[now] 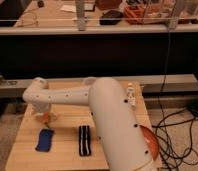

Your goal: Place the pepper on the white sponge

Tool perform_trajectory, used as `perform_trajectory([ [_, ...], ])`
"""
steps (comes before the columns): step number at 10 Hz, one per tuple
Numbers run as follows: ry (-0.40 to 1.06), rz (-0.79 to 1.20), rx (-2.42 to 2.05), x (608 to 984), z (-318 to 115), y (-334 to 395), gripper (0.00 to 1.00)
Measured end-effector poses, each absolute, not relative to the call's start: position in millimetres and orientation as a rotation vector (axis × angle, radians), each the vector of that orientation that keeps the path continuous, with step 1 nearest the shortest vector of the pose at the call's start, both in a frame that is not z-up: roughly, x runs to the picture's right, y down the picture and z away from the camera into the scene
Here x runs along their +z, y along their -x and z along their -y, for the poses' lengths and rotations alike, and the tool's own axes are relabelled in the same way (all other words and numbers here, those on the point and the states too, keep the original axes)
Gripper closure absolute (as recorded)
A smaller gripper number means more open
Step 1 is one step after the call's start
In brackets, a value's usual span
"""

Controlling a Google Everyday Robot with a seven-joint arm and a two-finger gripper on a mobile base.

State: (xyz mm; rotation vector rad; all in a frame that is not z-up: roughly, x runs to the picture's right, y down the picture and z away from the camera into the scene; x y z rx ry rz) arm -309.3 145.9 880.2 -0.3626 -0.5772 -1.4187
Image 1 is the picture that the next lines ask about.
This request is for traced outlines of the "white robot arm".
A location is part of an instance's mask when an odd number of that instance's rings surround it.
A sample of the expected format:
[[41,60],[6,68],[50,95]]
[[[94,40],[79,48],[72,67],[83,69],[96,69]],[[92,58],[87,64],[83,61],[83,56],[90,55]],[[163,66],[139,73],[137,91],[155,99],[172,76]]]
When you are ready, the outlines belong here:
[[88,106],[110,171],[158,171],[126,91],[114,78],[63,89],[49,89],[45,79],[35,78],[23,99],[37,113],[52,104]]

